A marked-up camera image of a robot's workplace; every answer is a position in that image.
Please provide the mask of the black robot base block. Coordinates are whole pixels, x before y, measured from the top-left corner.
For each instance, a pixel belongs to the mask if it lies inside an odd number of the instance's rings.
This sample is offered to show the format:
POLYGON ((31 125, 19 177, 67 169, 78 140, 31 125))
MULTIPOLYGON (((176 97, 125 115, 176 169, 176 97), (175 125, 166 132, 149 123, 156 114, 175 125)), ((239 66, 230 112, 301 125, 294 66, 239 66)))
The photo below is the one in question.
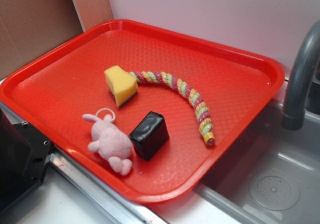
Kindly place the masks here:
POLYGON ((12 124, 0 112, 1 215, 42 185, 52 149, 52 141, 32 124, 12 124))

